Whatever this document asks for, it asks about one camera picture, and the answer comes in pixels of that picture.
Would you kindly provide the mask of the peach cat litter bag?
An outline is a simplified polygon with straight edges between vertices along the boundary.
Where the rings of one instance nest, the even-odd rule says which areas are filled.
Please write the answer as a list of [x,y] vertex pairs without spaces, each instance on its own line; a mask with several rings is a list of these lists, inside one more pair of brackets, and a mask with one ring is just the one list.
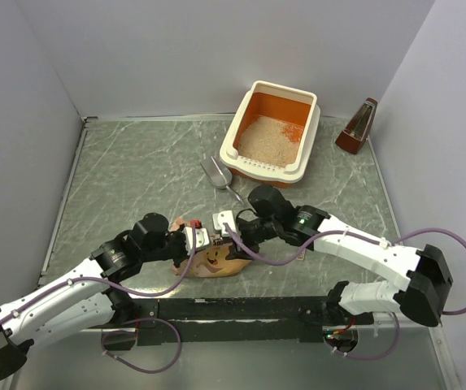
[[221,278],[240,273],[251,264],[245,259],[227,260],[229,245],[218,245],[197,252],[186,276],[190,278]]

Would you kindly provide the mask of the metal litter scoop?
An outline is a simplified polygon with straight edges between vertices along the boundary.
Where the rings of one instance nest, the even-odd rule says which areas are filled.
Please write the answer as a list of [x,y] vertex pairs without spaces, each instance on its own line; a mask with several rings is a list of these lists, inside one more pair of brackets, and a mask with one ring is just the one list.
[[209,182],[219,190],[229,192],[241,205],[245,205],[242,196],[232,188],[232,172],[214,156],[208,156],[200,162],[200,166],[206,174]]

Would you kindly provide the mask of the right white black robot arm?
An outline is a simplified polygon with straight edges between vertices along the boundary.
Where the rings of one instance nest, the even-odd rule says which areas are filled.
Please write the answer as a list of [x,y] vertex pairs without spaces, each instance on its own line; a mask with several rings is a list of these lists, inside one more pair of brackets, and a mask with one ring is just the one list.
[[251,191],[255,218],[237,218],[227,232],[249,258],[259,244],[280,238],[297,247],[330,254],[380,276],[380,282],[342,281],[329,292],[327,312],[335,323],[373,312],[400,312],[426,327],[441,322],[453,279],[442,251],[393,243],[362,232],[314,206],[293,206],[269,184]]

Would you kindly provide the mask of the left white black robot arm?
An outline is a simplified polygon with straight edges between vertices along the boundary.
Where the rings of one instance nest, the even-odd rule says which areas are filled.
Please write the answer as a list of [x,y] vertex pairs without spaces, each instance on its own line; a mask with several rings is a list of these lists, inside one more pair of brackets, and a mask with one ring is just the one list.
[[146,262],[171,260],[190,267],[201,226],[193,220],[171,230],[161,214],[146,214],[65,275],[1,304],[0,381],[19,371],[39,346],[89,327],[129,323],[134,291],[122,281],[138,274]]

